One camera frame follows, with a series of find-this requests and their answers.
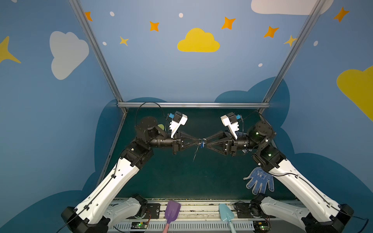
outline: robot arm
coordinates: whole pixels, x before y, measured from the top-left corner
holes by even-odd
[[[296,208],[270,197],[259,196],[258,200],[252,202],[257,212],[284,219],[308,233],[342,232],[351,218],[350,215],[354,213],[352,208],[347,204],[339,205],[326,196],[307,180],[283,153],[271,146],[270,142],[275,135],[271,125],[261,117],[261,121],[249,129],[247,134],[239,133],[235,138],[229,128],[229,132],[221,131],[208,137],[207,148],[232,156],[239,150],[257,149],[253,154],[255,162],[283,183],[306,206]]]
[[[197,138],[176,131],[188,119],[186,115],[176,112],[174,120],[177,116],[180,119],[175,125],[170,125],[170,134],[160,129],[154,117],[145,117],[135,126],[136,138],[122,151],[118,162],[104,180],[75,208],[67,207],[61,214],[73,233],[105,233],[123,219],[135,215],[140,217],[145,213],[146,200],[139,195],[119,206],[108,206],[123,186],[153,156],[152,147],[173,148],[173,154],[176,154],[177,151],[199,143]]]

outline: yellow object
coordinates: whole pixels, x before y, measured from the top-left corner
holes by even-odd
[[[87,17],[87,20],[92,21],[91,19],[91,12],[85,12],[85,16]]]
[[[5,59],[12,60],[14,62],[21,63],[17,58],[10,54],[8,51],[9,37],[5,37],[3,42],[0,44],[0,63]]]
[[[236,19],[228,19],[227,17],[225,17],[225,22],[224,22],[224,25],[222,26],[222,29],[224,28],[228,28],[230,30],[232,30],[232,23],[235,21]]]
[[[120,38],[122,39],[122,41],[120,42],[120,44],[126,44],[126,46],[128,46],[128,45],[127,45],[127,40],[128,40],[128,39],[125,40],[125,39],[123,39],[122,37],[120,37]]]
[[[151,31],[158,31],[158,24],[159,23],[150,22],[150,30]]]
[[[272,37],[275,35],[275,32],[277,31],[277,29],[279,28],[271,28],[269,27],[268,28],[268,32],[264,35],[264,37]]]
[[[289,44],[290,47],[293,45],[293,42],[296,40],[297,38],[293,38],[291,35],[290,35],[290,39],[285,42],[284,44]]]
[[[182,52],[216,52],[220,48],[220,44],[214,40],[214,36],[209,32],[204,32],[200,28],[193,28],[185,37],[178,43],[178,50]]]
[[[164,125],[163,124],[159,124],[158,125],[162,130],[164,130]]]
[[[342,19],[343,19],[343,17],[345,17],[345,15],[346,15],[348,12],[349,12],[349,11],[344,10],[343,7],[342,7],[341,11],[338,13],[338,15],[336,15],[336,16],[334,17],[334,19],[337,19],[339,22],[341,22]]]
[[[365,71],[346,70],[338,76],[337,85],[373,121],[373,66]]]

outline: dark green table surface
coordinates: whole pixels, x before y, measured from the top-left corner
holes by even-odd
[[[122,127],[107,173],[114,167],[119,154],[135,138],[136,108],[130,108]],[[234,112],[247,116],[249,109],[203,109],[203,108],[164,108],[164,113],[176,110],[188,116],[188,121],[179,130],[196,138],[206,138],[220,130],[227,130],[220,117]],[[145,116],[154,116],[158,124],[165,124],[159,108],[141,108],[137,121]],[[244,121],[246,132],[259,120],[257,113]],[[199,149],[193,162],[196,147],[172,154],[171,149],[153,149],[153,157],[123,187],[118,198],[130,197],[138,193],[144,198],[185,198],[185,199],[252,199],[251,189],[246,188],[243,180],[257,167],[250,154],[236,157],[224,156],[207,148]],[[278,200],[294,200],[295,196],[277,179],[275,191],[266,194]]]

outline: yellow star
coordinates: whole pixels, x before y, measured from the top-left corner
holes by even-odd
[[[293,45],[293,42],[296,40],[297,38],[293,38],[291,35],[290,35],[290,39],[285,42],[284,44],[289,44],[290,47]]]
[[[12,60],[14,62],[21,63],[17,58],[10,54],[8,51],[9,37],[5,37],[3,42],[0,44],[0,63],[5,59]]]
[[[232,23],[235,21],[236,19],[228,19],[227,17],[225,17],[225,22],[224,22],[224,25],[222,26],[222,29],[224,28],[228,28],[229,30],[232,30]]]
[[[158,32],[158,24],[159,23],[153,23],[153,22],[150,22],[150,30],[151,31],[157,31]]]
[[[268,32],[267,32],[267,34],[264,35],[264,37],[272,37],[273,38],[273,36],[275,35],[275,32],[277,31],[277,29],[279,29],[279,28],[271,28],[271,27],[269,27],[268,28]]]
[[[338,13],[337,16],[334,17],[334,19],[337,19],[339,22],[341,22],[341,20],[343,19],[343,17],[345,17],[345,15],[348,13],[349,11],[346,11],[343,9],[341,9],[341,11]]]
[[[125,40],[125,39],[123,39],[122,37],[120,37],[120,38],[122,39],[122,41],[121,41],[119,44],[126,44],[126,46],[128,46],[128,45],[127,45],[127,40],[128,40],[128,39]]]
[[[87,20],[92,21],[91,12],[85,12],[85,16],[87,17]]]

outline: purple shovel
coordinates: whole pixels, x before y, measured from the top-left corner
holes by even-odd
[[[168,228],[170,227],[170,223],[175,221],[178,218],[179,211],[180,211],[180,203],[169,201],[167,203],[166,211],[164,213],[164,217],[167,219],[167,224],[164,227],[164,230],[162,233],[167,233]]]

